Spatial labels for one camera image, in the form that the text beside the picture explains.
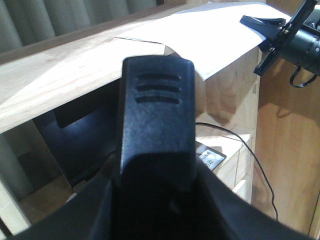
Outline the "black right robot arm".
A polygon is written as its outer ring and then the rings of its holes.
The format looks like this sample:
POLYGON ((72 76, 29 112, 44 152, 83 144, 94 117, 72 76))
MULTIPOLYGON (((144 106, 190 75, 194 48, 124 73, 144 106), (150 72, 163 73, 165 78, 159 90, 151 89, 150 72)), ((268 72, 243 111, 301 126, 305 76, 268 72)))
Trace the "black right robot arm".
POLYGON ((317 0, 305 0, 288 21, 284 18, 259 18, 244 15, 240 23, 262 34, 259 45, 266 53, 254 73, 262 76, 278 59, 320 74, 320 10, 317 0))

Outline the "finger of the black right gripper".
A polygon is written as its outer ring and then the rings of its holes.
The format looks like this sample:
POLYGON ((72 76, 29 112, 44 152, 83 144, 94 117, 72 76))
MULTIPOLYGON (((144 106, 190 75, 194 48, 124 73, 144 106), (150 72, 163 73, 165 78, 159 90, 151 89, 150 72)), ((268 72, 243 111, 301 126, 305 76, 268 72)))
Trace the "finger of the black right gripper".
POLYGON ((275 40, 281 32, 282 27, 286 25, 284 18, 259 18, 243 15, 240 23, 248 28, 262 34, 268 40, 275 40))

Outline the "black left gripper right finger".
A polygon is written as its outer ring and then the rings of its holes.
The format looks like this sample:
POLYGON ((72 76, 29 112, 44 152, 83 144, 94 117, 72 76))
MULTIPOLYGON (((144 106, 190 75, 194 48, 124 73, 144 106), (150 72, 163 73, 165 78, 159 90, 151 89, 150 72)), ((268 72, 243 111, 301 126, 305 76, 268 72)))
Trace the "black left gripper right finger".
POLYGON ((211 228, 219 240, 309 240, 265 215, 233 193, 207 166, 199 164, 198 186, 206 213, 214 220, 211 228))

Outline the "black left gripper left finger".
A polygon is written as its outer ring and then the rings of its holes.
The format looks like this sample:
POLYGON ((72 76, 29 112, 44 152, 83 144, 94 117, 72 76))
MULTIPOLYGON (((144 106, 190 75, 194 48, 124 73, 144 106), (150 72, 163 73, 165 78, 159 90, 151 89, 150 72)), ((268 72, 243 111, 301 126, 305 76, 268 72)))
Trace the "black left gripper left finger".
POLYGON ((117 159, 107 158, 100 171, 75 197, 53 214, 9 240, 110 240, 117 159))

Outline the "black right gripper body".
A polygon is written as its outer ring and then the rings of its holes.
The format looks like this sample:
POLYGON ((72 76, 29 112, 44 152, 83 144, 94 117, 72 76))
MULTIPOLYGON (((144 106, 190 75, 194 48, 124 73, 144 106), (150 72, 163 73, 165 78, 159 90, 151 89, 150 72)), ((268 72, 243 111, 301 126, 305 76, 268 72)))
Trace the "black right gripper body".
POLYGON ((254 73, 262 76, 278 59, 283 58, 297 66, 294 77, 301 69, 316 73, 316 2, 305 0, 282 27, 275 40, 265 40, 259 45, 266 53, 255 67, 254 73))

